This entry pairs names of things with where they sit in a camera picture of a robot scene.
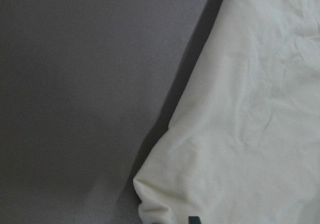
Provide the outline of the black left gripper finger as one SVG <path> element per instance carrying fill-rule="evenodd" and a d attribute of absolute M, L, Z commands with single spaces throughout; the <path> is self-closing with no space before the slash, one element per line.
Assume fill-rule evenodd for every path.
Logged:
<path fill-rule="evenodd" d="M 188 224 L 201 224 L 201 219 L 199 216 L 189 216 Z"/>

